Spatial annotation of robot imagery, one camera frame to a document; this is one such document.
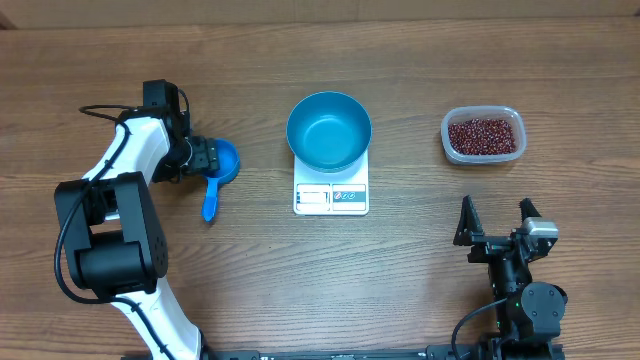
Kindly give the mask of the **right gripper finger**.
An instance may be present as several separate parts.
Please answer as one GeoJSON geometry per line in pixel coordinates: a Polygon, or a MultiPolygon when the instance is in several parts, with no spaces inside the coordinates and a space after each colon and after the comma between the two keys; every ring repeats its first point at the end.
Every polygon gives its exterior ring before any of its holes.
{"type": "Polygon", "coordinates": [[[540,213],[538,212],[530,198],[524,198],[523,200],[521,200],[519,203],[519,208],[522,221],[525,221],[528,218],[540,217],[540,213]]]}
{"type": "Polygon", "coordinates": [[[484,238],[484,229],[470,195],[462,200],[461,214],[454,235],[453,244],[473,246],[484,238]]]}

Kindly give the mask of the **blue plastic measuring scoop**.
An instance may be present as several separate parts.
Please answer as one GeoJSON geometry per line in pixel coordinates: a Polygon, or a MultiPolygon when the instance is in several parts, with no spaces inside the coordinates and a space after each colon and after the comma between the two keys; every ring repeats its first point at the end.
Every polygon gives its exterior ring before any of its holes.
{"type": "Polygon", "coordinates": [[[219,169],[207,172],[207,189],[201,215],[206,222],[212,222],[219,204],[219,188],[235,179],[240,170],[240,157],[236,147],[225,139],[214,140],[219,169]]]}

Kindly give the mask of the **red adzuki beans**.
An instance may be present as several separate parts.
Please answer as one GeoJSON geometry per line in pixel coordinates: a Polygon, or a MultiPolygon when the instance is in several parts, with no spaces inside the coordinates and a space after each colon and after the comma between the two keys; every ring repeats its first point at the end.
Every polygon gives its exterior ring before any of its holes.
{"type": "Polygon", "coordinates": [[[475,118],[447,130],[452,148],[462,155],[503,155],[517,148],[513,128],[503,119],[475,118]]]}

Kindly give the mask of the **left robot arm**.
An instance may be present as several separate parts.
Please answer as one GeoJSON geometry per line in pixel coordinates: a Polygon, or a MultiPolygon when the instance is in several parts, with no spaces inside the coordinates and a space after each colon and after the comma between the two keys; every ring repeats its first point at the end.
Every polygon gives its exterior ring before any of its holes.
{"type": "Polygon", "coordinates": [[[207,359],[202,331],[168,284],[167,242],[149,186],[219,170],[216,142],[193,134],[186,94],[167,80],[144,82],[142,105],[118,109],[100,161],[55,190],[56,282],[77,303],[119,309],[151,358],[207,359]]]}

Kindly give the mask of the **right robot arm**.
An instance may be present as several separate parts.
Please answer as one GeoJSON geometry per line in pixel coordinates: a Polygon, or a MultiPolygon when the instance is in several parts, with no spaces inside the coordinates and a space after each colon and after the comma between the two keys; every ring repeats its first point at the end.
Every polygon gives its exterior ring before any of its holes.
{"type": "Polygon", "coordinates": [[[562,359],[552,341],[561,333],[568,295],[559,286],[536,282],[529,264],[546,257],[559,240],[557,225],[540,215],[529,198],[520,201],[521,225],[506,236],[485,233],[472,198],[462,200],[453,244],[468,246],[470,263],[485,264],[493,301],[465,315],[451,335],[456,359],[562,359]],[[496,314],[497,331],[470,346],[457,343],[462,326],[486,311],[496,314]]]}

